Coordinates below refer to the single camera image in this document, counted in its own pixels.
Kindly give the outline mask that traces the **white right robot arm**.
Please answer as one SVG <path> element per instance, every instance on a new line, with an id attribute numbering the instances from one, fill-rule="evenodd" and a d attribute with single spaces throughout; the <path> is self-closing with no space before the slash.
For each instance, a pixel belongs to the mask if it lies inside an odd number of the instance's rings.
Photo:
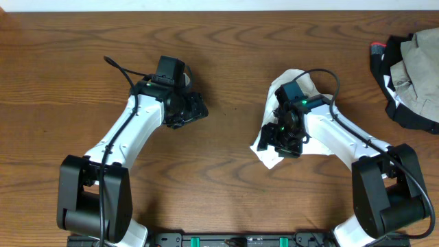
<path id="1" fill-rule="evenodd" d="M 417 154 L 407 144 L 392 146 L 345 118 L 329 95 L 311 82 L 273 82 L 259 135 L 251 147 L 271 168 L 284 158 L 335 155 L 351 171 L 354 214 L 332 231 L 335 246 L 373 246 L 411 239 L 399 229 L 430 219 L 435 211 Z"/>

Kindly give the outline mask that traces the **white t-shirt with black stripes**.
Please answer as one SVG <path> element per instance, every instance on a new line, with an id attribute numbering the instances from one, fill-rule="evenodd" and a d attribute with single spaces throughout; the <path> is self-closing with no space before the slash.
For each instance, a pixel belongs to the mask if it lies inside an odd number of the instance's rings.
<path id="1" fill-rule="evenodd" d="M 274 111 L 278 107 L 278 101 L 274 95 L 275 91 L 283 84 L 291 82 L 296 76 L 303 73 L 303 70 L 300 69 L 288 69 L 284 73 L 282 73 L 277 79 L 275 79 L 268 90 L 268 96 L 265 103 L 264 114 L 262 126 L 268 123 L 276 123 Z M 301 91 L 308 97 L 319 95 L 320 92 L 317 90 L 315 84 L 313 83 L 309 74 L 301 76 L 297 83 L 301 89 Z M 256 140 L 253 145 L 250 146 L 250 149 L 257 155 L 259 160 L 268 168 L 272 169 L 276 164 L 280 163 L 283 160 L 283 157 L 275 151 L 275 147 L 268 146 L 267 150 L 257 150 L 257 146 L 261 139 L 261 131 L 259 131 Z M 330 151 L 328 147 L 326 147 L 323 143 L 316 139 L 310 139 L 307 144 L 304 144 L 302 154 L 316 154 L 316 155 L 325 155 L 330 156 L 333 155 L 333 152 Z"/>

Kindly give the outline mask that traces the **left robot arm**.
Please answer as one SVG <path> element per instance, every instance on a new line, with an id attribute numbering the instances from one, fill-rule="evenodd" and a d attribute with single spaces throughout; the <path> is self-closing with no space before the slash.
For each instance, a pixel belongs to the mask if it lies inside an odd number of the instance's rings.
<path id="1" fill-rule="evenodd" d="M 60 166 L 58 228 L 92 239 L 93 246 L 146 245 L 148 229 L 132 217 L 130 170 L 157 128 L 177 129 L 208 116 L 191 77 L 183 61 L 161 56 L 155 73 L 130 83 L 128 103 L 107 134 Z"/>

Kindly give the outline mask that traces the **black garment with red trim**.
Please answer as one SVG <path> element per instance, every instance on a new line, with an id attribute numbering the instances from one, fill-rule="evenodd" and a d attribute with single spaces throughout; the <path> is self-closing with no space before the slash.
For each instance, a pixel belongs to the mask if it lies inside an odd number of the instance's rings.
<path id="1" fill-rule="evenodd" d="M 403 59 L 401 43 L 411 40 L 413 36 L 413 34 L 406 37 L 390 36 L 387 43 L 371 43 L 370 71 L 388 101 L 385 112 L 392 121 L 410 130 L 438 134 L 438 122 L 421 117 L 400 102 L 396 98 L 396 91 L 392 83 L 391 66 Z"/>

